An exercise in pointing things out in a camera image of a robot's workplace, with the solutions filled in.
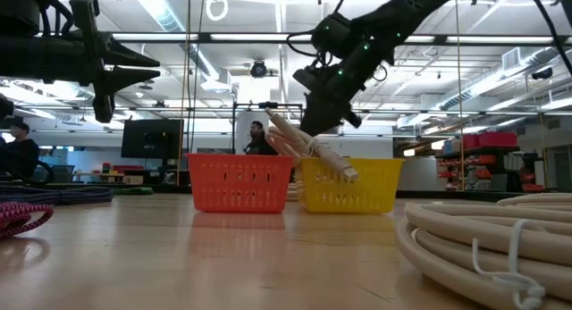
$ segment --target plastic basket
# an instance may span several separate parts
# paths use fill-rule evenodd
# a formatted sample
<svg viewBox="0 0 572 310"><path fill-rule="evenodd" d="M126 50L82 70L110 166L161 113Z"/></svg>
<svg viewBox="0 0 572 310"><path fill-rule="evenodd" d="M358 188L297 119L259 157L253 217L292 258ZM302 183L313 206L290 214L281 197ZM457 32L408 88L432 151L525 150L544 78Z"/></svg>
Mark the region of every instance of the plastic basket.
<svg viewBox="0 0 572 310"><path fill-rule="evenodd" d="M350 158L348 161L359 173L359 180L345 180L319 158L302 158L296 174L300 203L310 213L390 212L403 160Z"/></svg>
<svg viewBox="0 0 572 310"><path fill-rule="evenodd" d="M186 154L195 208L219 213L279 213L284 209L292 158Z"/></svg>

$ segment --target ceiling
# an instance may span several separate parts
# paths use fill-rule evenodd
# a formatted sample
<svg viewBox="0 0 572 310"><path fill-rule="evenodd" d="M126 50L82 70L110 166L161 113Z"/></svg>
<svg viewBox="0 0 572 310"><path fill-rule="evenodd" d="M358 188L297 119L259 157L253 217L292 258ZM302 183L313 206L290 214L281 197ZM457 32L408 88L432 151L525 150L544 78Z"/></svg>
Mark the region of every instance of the ceiling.
<svg viewBox="0 0 572 310"><path fill-rule="evenodd" d="M532 0L458 0L444 5L431 14L416 31L416 34L426 35L516 35L516 36L549 36L550 32L542 16ZM562 36L572 35L562 7L550 6L554 0L543 0L548 14L551 16L558 33ZM186 27L189 0L169 0L172 11ZM339 0L228 0L228 13L219 21L212 21L205 11L204 0L190 0L190 31L191 32L297 32L313 29L324 15L331 13ZM387 0L346 0L341 7L341 13L348 18L355 18L371 12ZM101 14L97 18L98 28L112 32L161 32L162 27L150 15L140 0L99 0ZM213 5L213 13L222 10L222 4ZM158 60L162 67L161 77L155 79L152 89L142 90L132 86L117 94L118 106L149 107L157 101L165 101L170 107L189 106L188 94L183 91L183 65L185 54L181 47L174 44L124 44L131 50L144 53ZM312 46L299 46L300 49L314 52ZM462 85L471 79L478 78L483 73L502 65L502 55L514 46L462 46L459 49L451 46L401 46L395 50L396 65L388 68L387 79L383 82L373 80L367 83L368 89L357 94L352 103L354 108L361 109L428 109L434 108L438 99L442 99L451 91L458 89L458 78ZM216 68L228 70L232 75L234 87L239 88L242 81L251 80L248 67L254 60L264 60L266 66L275 72L267 80L266 86L271 88L270 100L276 102L304 103L306 90L291 78L292 73L311 64L311 58L296 54L287 46L277 44L202 44L199 50ZM281 55L284 65L281 67ZM555 63L553 65L554 80L562 80L568 76L565 68ZM280 91L280 76L284 77L287 86L284 93ZM195 88L196 75L189 76L191 96L197 96L199 107L231 107L233 94L208 92L200 86ZM497 88L485 90L472 100L470 110L485 111L500 102L521 96L530 88L540 88L549 84L549 80L529 80L524 76L516 76L501 83ZM36 85L36 88L49 88ZM52 89L51 94L65 98L63 91ZM73 91L68 105L89 107L89 102L83 100L83 93ZM19 100L20 105L54 105L53 98L34 97L33 101ZM504 107L504 110L515 109L515 103ZM74 113L73 111L49 110L57 116L59 113ZM176 117L178 112L162 112L143 114L145 118ZM230 113L197 113L199 118L225 118ZM371 121L397 121L403 113L377 113L368 115ZM432 125L438 121L428 119Z"/></svg>

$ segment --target shelf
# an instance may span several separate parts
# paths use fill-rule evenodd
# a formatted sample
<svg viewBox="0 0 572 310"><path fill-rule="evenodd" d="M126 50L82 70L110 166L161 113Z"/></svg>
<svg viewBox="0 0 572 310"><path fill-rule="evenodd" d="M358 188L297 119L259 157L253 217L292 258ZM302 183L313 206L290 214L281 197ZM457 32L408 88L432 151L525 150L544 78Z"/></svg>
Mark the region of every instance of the shelf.
<svg viewBox="0 0 572 310"><path fill-rule="evenodd" d="M465 150L465 156L470 155L497 155L507 154L519 151L519 147L477 147ZM436 155L435 158L459 158L461 153L448 153L443 155Z"/></svg>

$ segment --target orange basket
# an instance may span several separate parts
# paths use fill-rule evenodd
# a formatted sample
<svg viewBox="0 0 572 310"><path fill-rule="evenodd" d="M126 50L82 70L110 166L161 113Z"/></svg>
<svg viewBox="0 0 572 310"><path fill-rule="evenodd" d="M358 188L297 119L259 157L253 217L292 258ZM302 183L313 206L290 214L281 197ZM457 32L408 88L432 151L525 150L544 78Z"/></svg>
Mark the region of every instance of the orange basket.
<svg viewBox="0 0 572 310"><path fill-rule="evenodd" d="M195 208L219 213L279 213L292 157L186 154Z"/></svg>

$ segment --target man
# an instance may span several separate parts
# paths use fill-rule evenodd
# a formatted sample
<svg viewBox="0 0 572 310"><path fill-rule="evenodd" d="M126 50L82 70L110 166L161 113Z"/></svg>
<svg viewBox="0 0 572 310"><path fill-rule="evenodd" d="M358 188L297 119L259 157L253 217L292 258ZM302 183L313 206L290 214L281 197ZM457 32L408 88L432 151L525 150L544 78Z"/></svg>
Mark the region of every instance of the man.
<svg viewBox="0 0 572 310"><path fill-rule="evenodd" d="M39 147L34 140L28 138L29 126L23 122L14 122L10 126L10 134L14 141L4 146L8 155L0 155L0 170L32 177L38 165Z"/></svg>
<svg viewBox="0 0 572 310"><path fill-rule="evenodd" d="M250 137L252 141L245 149L247 155L278 155L274 148L266 142L265 128L262 122L252 122L250 125Z"/></svg>

